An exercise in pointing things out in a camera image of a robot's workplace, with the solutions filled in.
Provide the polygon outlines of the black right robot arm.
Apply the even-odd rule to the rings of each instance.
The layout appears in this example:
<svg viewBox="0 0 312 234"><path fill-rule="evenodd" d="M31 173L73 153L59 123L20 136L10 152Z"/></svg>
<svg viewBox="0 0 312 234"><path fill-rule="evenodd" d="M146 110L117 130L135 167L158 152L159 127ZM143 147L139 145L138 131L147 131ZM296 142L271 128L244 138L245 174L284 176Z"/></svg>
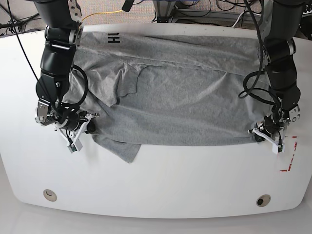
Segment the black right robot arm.
<svg viewBox="0 0 312 234"><path fill-rule="evenodd" d="M94 117L79 112L88 94L88 79L73 63L83 31L81 8L75 0L36 0L34 5L46 23L41 74L36 84L36 122L42 126L54 124L72 147ZM72 70L82 75L84 92L78 102L69 104L63 102L63 97L69 91Z"/></svg>

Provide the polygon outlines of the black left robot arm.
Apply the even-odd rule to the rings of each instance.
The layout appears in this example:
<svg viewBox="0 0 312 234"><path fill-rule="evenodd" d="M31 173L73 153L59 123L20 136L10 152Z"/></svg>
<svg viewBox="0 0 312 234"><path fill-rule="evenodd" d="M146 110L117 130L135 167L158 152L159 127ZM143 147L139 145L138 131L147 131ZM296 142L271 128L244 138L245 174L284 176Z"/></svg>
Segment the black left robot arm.
<svg viewBox="0 0 312 234"><path fill-rule="evenodd" d="M300 118L298 102L301 91L297 86L297 70L293 60L296 45L293 37L306 8L305 0L262 0L261 18L256 20L251 6L245 1L258 38L258 71L243 80L247 96L268 104L271 113L248 131L257 142L268 141L276 154L284 151L287 126Z"/></svg>

